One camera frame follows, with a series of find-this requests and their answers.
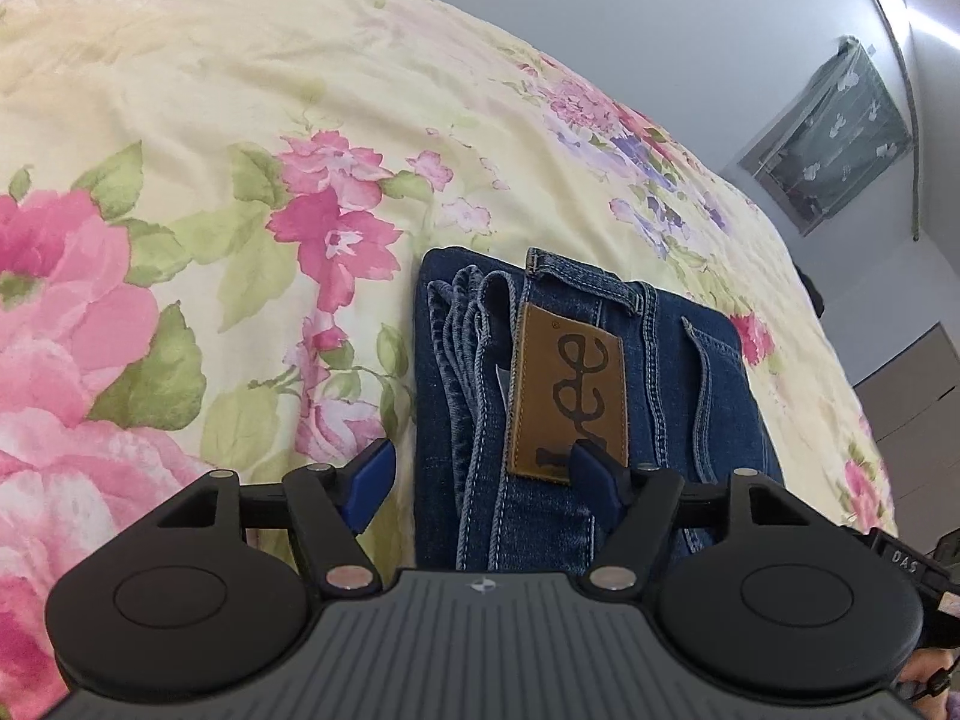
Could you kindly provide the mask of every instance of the gray gripper base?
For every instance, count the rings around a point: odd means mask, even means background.
[[[731,642],[731,647],[743,642]],[[304,646],[251,682],[187,704],[78,692],[50,720],[909,720],[889,691],[777,707],[686,670],[643,614],[563,574],[407,571],[379,598],[330,605]]]

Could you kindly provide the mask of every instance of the black device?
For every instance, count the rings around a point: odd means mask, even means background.
[[[394,481],[389,442],[276,485],[211,471],[54,587],[72,691],[48,717],[905,720],[904,661],[960,644],[944,568],[752,469],[685,483],[589,442],[568,467],[610,533],[586,575],[403,570],[389,587],[354,539]],[[246,528],[286,529],[299,576]],[[670,565],[682,528],[717,541]]]

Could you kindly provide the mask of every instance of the gray curtain with white flowers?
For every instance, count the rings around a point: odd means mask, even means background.
[[[803,231],[835,214],[912,146],[877,68],[853,38],[818,71],[792,116],[760,170],[782,189]]]

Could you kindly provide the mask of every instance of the floral bed sheet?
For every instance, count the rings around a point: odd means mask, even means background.
[[[790,490],[894,527],[770,221],[440,1],[0,0],[0,145],[0,716],[64,693],[58,576],[213,466],[270,482],[391,437],[363,545],[409,565],[430,247],[520,264],[537,245],[724,312]]]

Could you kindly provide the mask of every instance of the jeans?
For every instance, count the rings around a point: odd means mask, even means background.
[[[572,488],[507,469],[509,371],[527,302],[621,338],[631,466],[713,484],[746,466],[782,481],[723,314],[536,248],[522,270],[431,250],[414,310],[419,567],[582,574],[602,545]],[[684,531],[674,556],[710,543],[706,531]]]

